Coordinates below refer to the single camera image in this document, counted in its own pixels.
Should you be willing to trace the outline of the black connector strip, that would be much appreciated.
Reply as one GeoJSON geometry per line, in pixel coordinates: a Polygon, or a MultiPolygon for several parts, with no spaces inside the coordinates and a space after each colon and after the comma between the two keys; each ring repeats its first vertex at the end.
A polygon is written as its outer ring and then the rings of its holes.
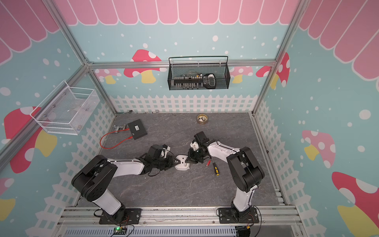
{"type": "Polygon", "coordinates": [[[203,82],[201,77],[175,77],[170,81],[170,86],[174,89],[200,89],[203,82]]]}

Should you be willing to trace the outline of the black network switch box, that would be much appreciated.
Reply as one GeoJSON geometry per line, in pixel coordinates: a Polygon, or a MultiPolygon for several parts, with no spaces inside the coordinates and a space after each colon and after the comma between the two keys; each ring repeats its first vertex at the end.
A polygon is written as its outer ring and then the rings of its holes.
{"type": "Polygon", "coordinates": [[[144,125],[141,121],[141,119],[137,119],[135,121],[128,123],[127,127],[130,130],[130,132],[132,134],[132,138],[134,140],[142,138],[148,134],[146,128],[144,127],[144,125]]]}

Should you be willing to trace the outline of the metal bracket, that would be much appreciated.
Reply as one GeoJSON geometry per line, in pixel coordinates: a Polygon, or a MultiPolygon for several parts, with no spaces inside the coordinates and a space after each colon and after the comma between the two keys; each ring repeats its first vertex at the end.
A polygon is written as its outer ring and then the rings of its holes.
{"type": "Polygon", "coordinates": [[[119,131],[125,130],[125,128],[126,128],[126,124],[123,124],[123,125],[114,125],[115,132],[119,132],[119,131]]]}

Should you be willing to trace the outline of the aluminium rail frame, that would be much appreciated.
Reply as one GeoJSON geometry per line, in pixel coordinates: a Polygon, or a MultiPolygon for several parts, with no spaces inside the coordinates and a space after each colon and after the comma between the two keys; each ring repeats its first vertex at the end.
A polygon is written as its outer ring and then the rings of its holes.
{"type": "Polygon", "coordinates": [[[305,227],[294,206],[258,206],[259,223],[221,224],[218,206],[142,207],[139,224],[100,225],[94,207],[69,207],[53,237],[236,237],[241,230],[251,237],[305,237],[305,227]],[[127,227],[124,236],[112,236],[114,227],[127,227]]]}

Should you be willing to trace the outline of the black yellow screwdriver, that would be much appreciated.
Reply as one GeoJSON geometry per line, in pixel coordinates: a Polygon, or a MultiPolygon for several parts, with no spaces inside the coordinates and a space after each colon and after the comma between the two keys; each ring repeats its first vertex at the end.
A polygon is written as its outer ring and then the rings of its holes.
{"type": "Polygon", "coordinates": [[[214,161],[213,158],[211,158],[211,161],[212,161],[212,165],[213,165],[214,172],[215,172],[216,176],[219,176],[220,172],[219,172],[219,169],[218,169],[218,166],[217,166],[216,162],[214,161]]]}

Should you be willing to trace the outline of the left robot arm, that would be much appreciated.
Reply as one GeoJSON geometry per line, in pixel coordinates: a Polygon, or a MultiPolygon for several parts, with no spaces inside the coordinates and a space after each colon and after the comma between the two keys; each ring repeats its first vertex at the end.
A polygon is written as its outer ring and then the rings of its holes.
{"type": "Polygon", "coordinates": [[[112,179],[149,174],[154,168],[168,170],[180,163],[167,149],[145,153],[132,160],[113,160],[97,155],[72,178],[71,184],[82,197],[101,208],[110,221],[121,223],[128,214],[125,206],[108,190],[112,179]]]}

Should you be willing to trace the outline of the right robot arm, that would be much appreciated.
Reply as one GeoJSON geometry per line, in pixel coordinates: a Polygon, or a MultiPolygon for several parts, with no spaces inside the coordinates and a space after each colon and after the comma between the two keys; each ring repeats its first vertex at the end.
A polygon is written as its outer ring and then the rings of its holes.
{"type": "Polygon", "coordinates": [[[219,141],[190,144],[187,163],[202,163],[205,159],[218,158],[229,166],[233,181],[237,186],[236,195],[231,205],[231,216],[235,221],[241,221],[250,216],[252,197],[259,188],[265,173],[248,147],[233,148],[219,141]]]}

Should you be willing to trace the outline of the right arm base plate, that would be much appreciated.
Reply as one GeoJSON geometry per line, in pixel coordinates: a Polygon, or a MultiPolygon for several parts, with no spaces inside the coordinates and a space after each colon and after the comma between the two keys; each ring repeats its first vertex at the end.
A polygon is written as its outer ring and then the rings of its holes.
{"type": "Polygon", "coordinates": [[[243,212],[239,212],[234,207],[220,207],[216,210],[216,214],[221,224],[256,224],[260,222],[257,209],[254,207],[250,207],[243,212]]]}

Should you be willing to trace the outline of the green lit circuit board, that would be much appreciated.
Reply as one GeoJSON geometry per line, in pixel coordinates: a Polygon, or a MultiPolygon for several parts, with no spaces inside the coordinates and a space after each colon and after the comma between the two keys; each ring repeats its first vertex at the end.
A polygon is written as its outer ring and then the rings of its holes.
{"type": "Polygon", "coordinates": [[[121,236],[124,236],[124,235],[126,235],[126,233],[127,233],[127,227],[114,227],[114,231],[113,231],[113,234],[112,234],[112,236],[119,236],[119,235],[121,235],[121,236]]]}

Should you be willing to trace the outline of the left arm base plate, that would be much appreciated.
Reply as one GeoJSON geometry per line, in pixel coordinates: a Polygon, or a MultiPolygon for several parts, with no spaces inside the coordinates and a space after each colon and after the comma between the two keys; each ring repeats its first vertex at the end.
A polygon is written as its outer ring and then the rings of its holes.
{"type": "Polygon", "coordinates": [[[100,225],[126,225],[126,224],[139,224],[141,218],[141,208],[125,208],[122,207],[113,215],[109,215],[106,211],[100,216],[100,225]]]}

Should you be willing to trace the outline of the brown tape roll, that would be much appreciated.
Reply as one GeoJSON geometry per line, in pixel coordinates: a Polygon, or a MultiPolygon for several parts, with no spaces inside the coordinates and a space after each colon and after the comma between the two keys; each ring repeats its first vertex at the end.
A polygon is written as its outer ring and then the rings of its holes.
{"type": "Polygon", "coordinates": [[[196,120],[199,124],[207,124],[209,122],[209,118],[205,114],[198,115],[196,120]]]}

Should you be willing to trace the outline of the white alarm clock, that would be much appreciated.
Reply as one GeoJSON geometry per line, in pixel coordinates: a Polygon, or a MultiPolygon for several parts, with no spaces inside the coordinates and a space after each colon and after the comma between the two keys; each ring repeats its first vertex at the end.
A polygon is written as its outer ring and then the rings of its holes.
{"type": "Polygon", "coordinates": [[[186,163],[187,158],[188,158],[188,156],[186,156],[186,155],[178,155],[176,157],[177,163],[175,165],[175,169],[178,170],[178,171],[187,171],[187,170],[189,170],[190,164],[186,163]]]}

